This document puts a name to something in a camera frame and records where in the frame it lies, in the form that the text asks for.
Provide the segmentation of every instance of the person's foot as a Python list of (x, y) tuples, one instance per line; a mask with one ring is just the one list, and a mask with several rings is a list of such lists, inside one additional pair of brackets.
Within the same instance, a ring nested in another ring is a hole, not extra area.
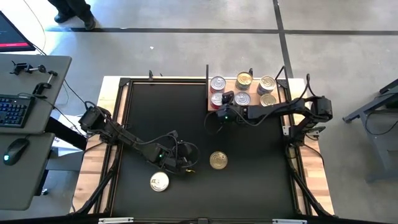
[(94, 16), (91, 16), (89, 19), (85, 20), (85, 28), (86, 30), (92, 30), (95, 28), (95, 19)]
[(74, 14), (65, 15), (65, 14), (62, 14), (62, 13), (59, 12), (59, 13), (54, 17), (54, 21), (55, 21), (56, 23), (63, 23), (63, 22), (68, 21), (70, 18), (72, 18), (72, 17), (74, 17), (74, 16), (75, 16)]

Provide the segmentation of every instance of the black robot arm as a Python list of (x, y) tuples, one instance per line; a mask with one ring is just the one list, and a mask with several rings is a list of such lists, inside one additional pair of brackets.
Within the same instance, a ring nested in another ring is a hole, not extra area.
[[(177, 142), (177, 132), (172, 131), (152, 141), (144, 142), (126, 131), (119, 123), (112, 121), (111, 114), (99, 106), (89, 107), (79, 120), (82, 130), (87, 133), (99, 134), (99, 139), (107, 144), (123, 142), (139, 152), (147, 162), (174, 174), (190, 171), (187, 168), (193, 163), (189, 158), (193, 144)], [(160, 138), (169, 138), (173, 147), (155, 143)]]
[[(217, 110), (216, 114), (221, 122), (234, 121), (250, 126), (260, 125), (270, 116), (283, 116), (288, 114), (301, 114), (304, 119), (297, 125), (289, 127), (289, 142), (302, 146), (304, 137), (319, 122), (324, 123), (333, 118), (331, 101), (324, 96), (311, 96), (309, 98), (296, 98), (288, 103), (277, 103), (270, 106), (235, 106), (230, 103), (233, 93), (223, 95), (224, 104)], [(308, 109), (305, 103), (311, 102)]]

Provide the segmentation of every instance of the tin can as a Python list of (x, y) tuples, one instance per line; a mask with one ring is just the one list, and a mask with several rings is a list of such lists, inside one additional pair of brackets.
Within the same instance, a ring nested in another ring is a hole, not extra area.
[(222, 93), (214, 93), (211, 98), (211, 107), (214, 109), (220, 108), (220, 106), (223, 104), (223, 94)]
[(264, 76), (261, 77), (259, 86), (257, 87), (257, 93), (262, 96), (266, 93), (274, 91), (276, 87), (276, 81), (272, 77)]
[(210, 80), (211, 93), (223, 93), (225, 90), (226, 81), (223, 77), (213, 77)]
[(228, 163), (226, 154), (220, 151), (213, 152), (210, 156), (210, 166), (214, 169), (224, 169)]
[(150, 178), (150, 187), (157, 192), (164, 191), (169, 186), (169, 177), (164, 172), (157, 172)]
[(234, 98), (235, 104), (239, 106), (244, 106), (250, 104), (250, 95), (246, 92), (239, 92), (235, 94)]
[(248, 90), (250, 84), (253, 81), (253, 77), (248, 72), (241, 72), (236, 77), (235, 86), (239, 90)]
[(262, 106), (270, 106), (276, 104), (276, 98), (271, 94), (264, 94), (260, 97), (260, 104)]

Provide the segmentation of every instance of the wooden tray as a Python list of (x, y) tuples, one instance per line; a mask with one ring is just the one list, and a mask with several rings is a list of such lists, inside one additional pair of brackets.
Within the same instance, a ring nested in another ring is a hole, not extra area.
[[(226, 79), (226, 86), (225, 86), (225, 91), (234, 91), (235, 94), (239, 93), (241, 90), (237, 89), (235, 87), (235, 82), (236, 79)], [(260, 95), (258, 95), (257, 93), (257, 86), (259, 85), (260, 82), (260, 78), (255, 78), (253, 79), (253, 82), (251, 83), (250, 87), (248, 90), (246, 90), (245, 92), (248, 93), (250, 95), (250, 104), (249, 105), (260, 105)], [(215, 109), (211, 106), (211, 96), (213, 95), (210, 91), (210, 85), (208, 85), (208, 102), (207, 102), (207, 108), (208, 111), (215, 111)], [(278, 90), (275, 88), (274, 91), (271, 92), (271, 95), (274, 96), (276, 98), (276, 102), (279, 103), (279, 99), (278, 99)]]

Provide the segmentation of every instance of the computer monitor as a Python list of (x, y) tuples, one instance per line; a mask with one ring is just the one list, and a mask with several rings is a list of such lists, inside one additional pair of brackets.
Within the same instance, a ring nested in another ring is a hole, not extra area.
[(35, 50), (35, 47), (0, 11), (0, 52)]

